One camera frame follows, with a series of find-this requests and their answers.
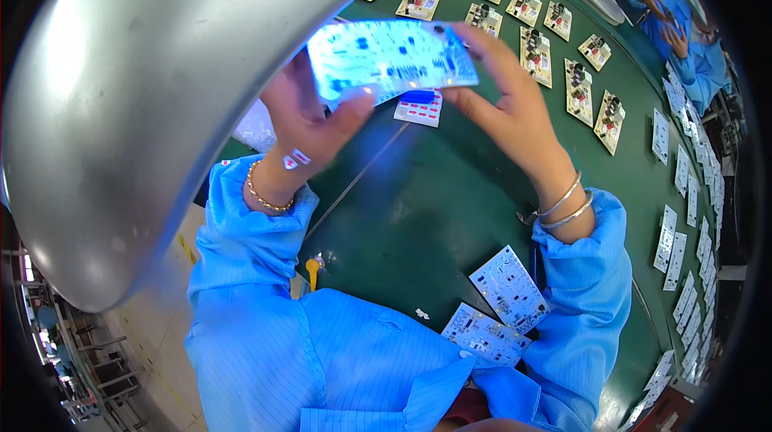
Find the finger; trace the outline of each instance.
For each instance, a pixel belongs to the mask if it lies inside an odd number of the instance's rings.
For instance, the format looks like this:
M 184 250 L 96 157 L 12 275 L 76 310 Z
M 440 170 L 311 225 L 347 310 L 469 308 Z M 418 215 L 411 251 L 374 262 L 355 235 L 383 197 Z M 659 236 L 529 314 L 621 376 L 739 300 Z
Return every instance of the finger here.
M 479 56 L 502 94 L 514 94 L 514 87 L 519 80 L 524 77 L 530 79 L 520 66 L 515 52 L 504 42 L 463 22 L 452 23 L 451 27 L 469 45 L 469 51 Z
M 498 123 L 502 118 L 501 110 L 483 99 L 477 92 L 468 87 L 446 87 L 440 92 L 443 99 L 456 106 L 462 114 L 488 135 L 492 135 L 499 127 Z
M 336 151 L 343 147 L 373 114 L 372 95 L 357 96 L 343 101 L 332 116 L 322 125 L 323 132 L 331 139 Z

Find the wrist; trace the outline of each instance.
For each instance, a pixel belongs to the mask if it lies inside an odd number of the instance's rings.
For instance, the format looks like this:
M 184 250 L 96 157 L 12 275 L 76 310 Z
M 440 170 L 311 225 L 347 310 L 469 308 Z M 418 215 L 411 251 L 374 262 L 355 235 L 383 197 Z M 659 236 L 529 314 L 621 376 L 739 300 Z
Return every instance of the wrist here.
M 282 157 L 269 151 L 252 172 L 252 187 L 265 202 L 284 206 L 306 182 L 306 176 L 298 169 L 284 169 Z M 252 211 L 277 214 L 261 205 L 249 191 L 249 182 L 244 182 L 244 201 Z

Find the sticker sheet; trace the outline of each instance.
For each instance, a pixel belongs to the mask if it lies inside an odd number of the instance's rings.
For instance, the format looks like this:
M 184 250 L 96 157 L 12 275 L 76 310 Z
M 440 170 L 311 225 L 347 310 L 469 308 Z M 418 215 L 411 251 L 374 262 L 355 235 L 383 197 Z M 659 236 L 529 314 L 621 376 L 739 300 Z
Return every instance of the sticker sheet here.
M 689 155 L 681 147 L 678 146 L 678 161 L 675 164 L 675 188 L 681 193 L 681 196 L 686 197 L 686 186 L 689 183 Z
M 670 254 L 670 264 L 668 273 L 665 276 L 665 285 L 662 290 L 666 292 L 675 292 L 681 276 L 681 263 L 683 263 L 683 253 L 686 251 L 686 235 L 676 232 L 673 240 L 673 249 Z
M 662 215 L 662 228 L 659 232 L 659 244 L 657 244 L 657 255 L 654 257 L 654 268 L 663 273 L 668 270 L 673 239 L 676 237 L 677 221 L 678 215 L 676 212 L 670 206 L 665 205 L 665 214 Z
M 504 366 L 515 366 L 531 341 L 461 303 L 440 334 L 462 349 Z
M 686 211 L 686 224 L 697 227 L 697 178 L 689 175 L 689 203 Z
M 409 123 L 422 124 L 429 127 L 439 126 L 439 112 L 442 109 L 442 94 L 434 89 L 434 100 L 426 104 L 415 104 L 400 99 L 394 109 L 394 118 Z
M 683 315 L 683 311 L 686 309 L 686 303 L 689 302 L 689 295 L 693 288 L 694 275 L 692 272 L 689 272 L 689 274 L 686 276 L 686 282 L 683 285 L 683 290 L 681 290 L 681 296 L 678 298 L 678 302 L 675 304 L 675 309 L 673 309 L 673 319 L 676 323 L 681 320 L 681 315 Z
M 670 139 L 670 126 L 668 119 L 654 109 L 654 137 L 651 139 L 651 152 L 654 153 L 662 163 L 668 165 L 668 146 Z
M 504 325 L 520 335 L 534 328 L 550 312 L 544 296 L 508 244 L 470 274 L 469 279 Z

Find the worker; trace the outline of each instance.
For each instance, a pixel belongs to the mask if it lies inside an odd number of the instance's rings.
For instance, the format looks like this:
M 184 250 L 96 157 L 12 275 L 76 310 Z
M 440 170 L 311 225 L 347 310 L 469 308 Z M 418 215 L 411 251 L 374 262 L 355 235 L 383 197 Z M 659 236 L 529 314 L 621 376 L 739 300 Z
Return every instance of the worker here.
M 445 100 L 525 171 L 544 212 L 533 239 L 552 311 L 524 354 L 529 372 L 497 366 L 406 315 L 334 289 L 290 298 L 319 203 L 306 180 L 373 112 L 363 93 L 320 118 L 301 52 L 261 94 L 276 144 L 264 156 L 217 164 L 209 178 L 185 339 L 209 430 L 592 428 L 631 305 L 624 208 L 606 191 L 584 190 L 538 84 L 512 50 L 464 24 L 452 28 L 502 97 L 494 106 L 459 87 L 442 90 Z M 296 149 L 308 164 L 285 165 Z
M 721 40 L 710 14 L 706 12 L 707 23 L 703 24 L 692 18 L 686 0 L 627 1 L 635 8 L 649 9 L 641 28 L 678 74 L 700 117 L 704 116 L 710 101 L 729 82 Z

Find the small white part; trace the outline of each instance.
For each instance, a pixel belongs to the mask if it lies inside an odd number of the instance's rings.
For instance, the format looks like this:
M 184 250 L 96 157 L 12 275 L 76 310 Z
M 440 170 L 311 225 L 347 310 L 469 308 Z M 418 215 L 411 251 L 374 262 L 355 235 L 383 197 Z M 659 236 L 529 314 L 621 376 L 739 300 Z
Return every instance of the small white part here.
M 493 25 L 495 27 L 499 22 L 501 22 L 501 14 L 497 13 L 495 10 L 492 10 L 492 9 L 489 10 L 488 18 L 486 18 L 486 23 L 488 25 Z

